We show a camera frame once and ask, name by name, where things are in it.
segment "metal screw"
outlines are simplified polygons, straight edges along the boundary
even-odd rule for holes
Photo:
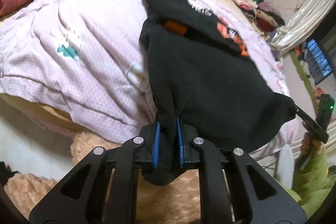
[[[233,153],[235,153],[237,156],[241,156],[241,155],[244,154],[244,150],[241,149],[241,148],[235,148],[235,149],[233,150]]]
[[[141,143],[143,143],[143,138],[142,137],[135,137],[133,139],[133,142],[136,143],[136,144],[141,144]]]
[[[96,147],[96,148],[93,150],[93,153],[94,153],[95,155],[101,155],[101,154],[103,154],[103,152],[104,152],[104,149],[103,149],[102,147]]]
[[[194,139],[194,143],[195,144],[203,144],[204,143],[204,140],[200,137],[197,137]]]

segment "tiled floor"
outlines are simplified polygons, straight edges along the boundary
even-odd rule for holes
[[[13,171],[61,179],[73,167],[72,139],[41,129],[0,99],[0,161]]]

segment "hand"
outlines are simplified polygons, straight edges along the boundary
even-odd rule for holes
[[[322,144],[322,142],[320,142],[319,140],[313,139],[308,135],[308,132],[305,133],[304,138],[302,140],[302,145],[300,147],[301,153],[303,155],[307,155],[309,153],[309,145],[313,143],[313,145],[316,147],[316,151],[313,155],[313,157],[318,156],[319,154],[321,154],[324,145]]]

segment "orange graphic print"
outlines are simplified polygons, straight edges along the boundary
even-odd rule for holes
[[[229,29],[220,22],[217,22],[217,30],[220,32],[223,38],[231,38],[235,43],[239,45],[239,48],[241,49],[241,56],[249,56],[244,41],[241,39],[236,31]]]

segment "green sleeve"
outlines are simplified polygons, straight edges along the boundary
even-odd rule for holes
[[[292,190],[304,199],[313,192],[331,188],[334,182],[335,180],[330,181],[328,178],[327,155],[323,149],[320,155],[309,161],[303,171],[295,169]]]
[[[319,156],[310,160],[304,171],[294,171],[292,190],[301,197],[298,203],[308,219],[322,205],[334,186],[336,178],[328,178],[327,168],[327,156],[323,150]]]

